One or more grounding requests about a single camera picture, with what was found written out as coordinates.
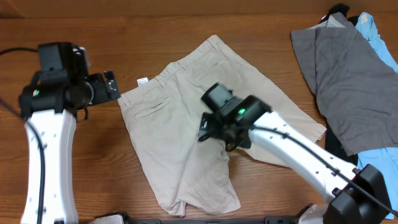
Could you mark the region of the beige shorts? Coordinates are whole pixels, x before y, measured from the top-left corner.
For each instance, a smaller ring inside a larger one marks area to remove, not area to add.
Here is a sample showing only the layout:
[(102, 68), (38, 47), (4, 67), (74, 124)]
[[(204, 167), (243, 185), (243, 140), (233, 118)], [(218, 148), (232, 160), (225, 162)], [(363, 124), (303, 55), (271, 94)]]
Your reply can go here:
[(241, 206), (229, 179), (224, 142), (198, 141), (201, 116), (208, 111), (201, 97), (215, 83), (227, 86), (239, 98), (260, 98), (311, 141), (326, 131), (256, 67), (212, 35), (118, 100), (144, 174), (159, 205), (173, 216), (184, 216), (187, 205), (210, 215)]

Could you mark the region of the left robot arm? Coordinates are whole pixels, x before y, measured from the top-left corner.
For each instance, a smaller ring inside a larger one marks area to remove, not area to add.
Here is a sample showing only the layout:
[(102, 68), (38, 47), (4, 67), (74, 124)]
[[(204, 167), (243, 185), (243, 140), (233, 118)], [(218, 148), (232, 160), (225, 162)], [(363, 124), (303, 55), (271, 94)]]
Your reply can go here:
[(19, 95), (29, 144), (27, 199), (21, 223), (78, 223), (72, 145), (77, 112), (120, 97), (113, 72), (89, 74), (83, 47), (38, 47), (40, 70)]

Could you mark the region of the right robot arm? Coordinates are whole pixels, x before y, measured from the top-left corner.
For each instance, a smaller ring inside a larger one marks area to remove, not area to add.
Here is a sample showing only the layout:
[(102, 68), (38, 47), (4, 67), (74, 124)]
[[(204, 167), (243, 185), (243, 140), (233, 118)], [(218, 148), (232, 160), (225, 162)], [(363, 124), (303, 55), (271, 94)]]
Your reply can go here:
[(324, 206), (312, 205), (290, 223), (381, 223), (397, 215), (384, 178), (372, 165), (358, 169), (330, 154), (288, 125), (268, 104), (249, 95), (240, 99), (215, 83), (201, 97), (211, 113), (203, 113), (198, 140), (223, 140), (230, 152), (258, 146), (298, 173), (322, 196)]

